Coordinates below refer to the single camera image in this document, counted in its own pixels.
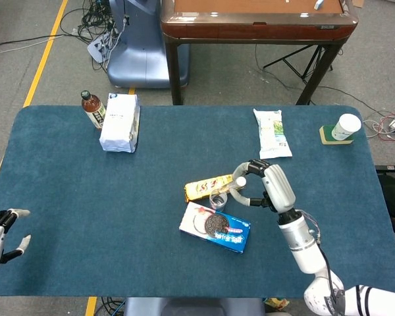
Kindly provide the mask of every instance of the wooden table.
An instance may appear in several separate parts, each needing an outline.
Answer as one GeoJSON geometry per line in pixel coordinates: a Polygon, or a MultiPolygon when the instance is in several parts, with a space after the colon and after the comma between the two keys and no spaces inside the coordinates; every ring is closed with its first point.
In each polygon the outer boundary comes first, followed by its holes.
{"type": "Polygon", "coordinates": [[[321,45],[325,52],[297,105],[307,105],[339,50],[357,26],[351,1],[163,0],[163,29],[172,103],[182,104],[177,47],[184,43],[321,45]]]}

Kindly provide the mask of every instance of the bottle label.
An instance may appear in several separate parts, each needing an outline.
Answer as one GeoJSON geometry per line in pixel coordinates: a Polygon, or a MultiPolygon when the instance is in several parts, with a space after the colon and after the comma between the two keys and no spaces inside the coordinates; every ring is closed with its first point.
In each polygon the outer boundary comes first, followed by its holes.
{"type": "Polygon", "coordinates": [[[95,112],[86,112],[96,128],[103,128],[105,118],[105,108],[102,102],[99,102],[99,109],[95,112]]]}

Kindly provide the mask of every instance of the paper cup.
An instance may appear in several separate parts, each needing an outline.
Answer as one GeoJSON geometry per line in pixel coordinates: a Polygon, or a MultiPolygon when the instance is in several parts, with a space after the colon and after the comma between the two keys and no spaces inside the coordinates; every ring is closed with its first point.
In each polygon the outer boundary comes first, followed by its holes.
{"type": "Polygon", "coordinates": [[[345,140],[348,136],[361,128],[361,121],[353,114],[343,114],[332,130],[332,137],[336,140],[345,140]]]}

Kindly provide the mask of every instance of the robotic arm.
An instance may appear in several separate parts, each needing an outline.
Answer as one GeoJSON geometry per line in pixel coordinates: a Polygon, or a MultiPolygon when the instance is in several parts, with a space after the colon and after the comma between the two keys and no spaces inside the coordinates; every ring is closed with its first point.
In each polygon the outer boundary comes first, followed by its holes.
{"type": "Polygon", "coordinates": [[[5,237],[10,227],[19,217],[28,216],[30,212],[27,209],[8,209],[6,211],[0,211],[0,264],[23,255],[26,248],[28,247],[31,235],[23,237],[19,247],[7,253],[3,253],[3,247],[5,243],[5,237]]]}
{"type": "Polygon", "coordinates": [[[232,177],[235,180],[249,173],[261,177],[264,198],[244,197],[235,189],[230,189],[230,194],[245,206],[269,206],[278,213],[279,228],[298,267],[303,273],[315,275],[304,292],[305,303],[312,312],[322,316],[395,316],[395,293],[362,285],[344,291],[320,248],[320,230],[315,239],[305,221],[310,215],[294,209],[296,196],[279,165],[251,160],[238,166],[232,177]]]}

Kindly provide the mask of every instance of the blue table mat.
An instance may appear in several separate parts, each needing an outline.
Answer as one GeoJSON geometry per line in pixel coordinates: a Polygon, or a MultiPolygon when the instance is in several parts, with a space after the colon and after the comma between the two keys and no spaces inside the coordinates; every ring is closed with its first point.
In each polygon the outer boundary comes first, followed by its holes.
{"type": "MultiPolygon", "coordinates": [[[[321,144],[319,128],[344,106],[282,109],[293,157],[284,169],[296,207],[319,221],[323,249],[346,288],[395,291],[395,239],[365,132],[351,145],[321,144]]],[[[178,230],[185,183],[232,173],[259,158],[252,107],[142,107],[134,154],[106,153],[81,107],[19,112],[0,171],[0,210],[26,208],[6,237],[27,233],[26,253],[0,266],[0,296],[300,298],[313,280],[298,269],[269,209],[229,199],[251,222],[243,254],[178,230]]],[[[243,193],[262,196],[257,176],[243,193]]],[[[208,200],[201,201],[209,205],[208,200]]]]}

